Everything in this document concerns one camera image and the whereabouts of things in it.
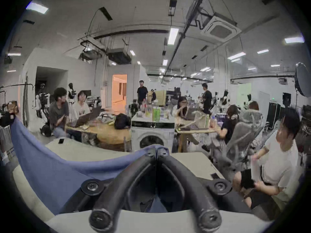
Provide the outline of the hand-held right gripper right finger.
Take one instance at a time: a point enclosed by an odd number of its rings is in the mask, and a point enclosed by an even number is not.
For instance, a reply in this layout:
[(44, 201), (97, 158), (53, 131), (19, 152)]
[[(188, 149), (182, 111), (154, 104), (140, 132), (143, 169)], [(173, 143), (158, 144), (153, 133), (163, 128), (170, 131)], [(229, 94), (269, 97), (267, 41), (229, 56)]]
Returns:
[(228, 193), (232, 191), (227, 180), (198, 179), (165, 149), (158, 149), (158, 196), (169, 212), (189, 207), (201, 232), (215, 232), (222, 218), (214, 199)]

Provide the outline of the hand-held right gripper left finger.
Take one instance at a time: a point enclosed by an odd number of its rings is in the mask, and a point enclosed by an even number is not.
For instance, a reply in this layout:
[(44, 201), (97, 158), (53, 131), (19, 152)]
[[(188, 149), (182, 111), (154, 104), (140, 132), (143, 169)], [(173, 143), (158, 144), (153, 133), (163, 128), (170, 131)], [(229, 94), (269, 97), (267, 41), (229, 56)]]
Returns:
[(157, 150), (149, 149), (115, 178), (84, 181), (65, 203), (60, 214), (91, 209), (88, 219), (90, 227), (99, 233), (114, 232), (115, 220), (128, 190), (154, 167), (156, 160)]

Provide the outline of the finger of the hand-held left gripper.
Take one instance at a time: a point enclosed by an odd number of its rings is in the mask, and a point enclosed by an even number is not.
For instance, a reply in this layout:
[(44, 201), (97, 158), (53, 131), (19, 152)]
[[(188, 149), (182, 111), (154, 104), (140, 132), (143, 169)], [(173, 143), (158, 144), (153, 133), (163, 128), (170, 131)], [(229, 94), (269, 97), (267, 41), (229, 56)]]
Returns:
[(0, 117), (0, 126), (6, 127), (12, 125), (16, 118), (16, 115), (14, 113), (3, 113)]

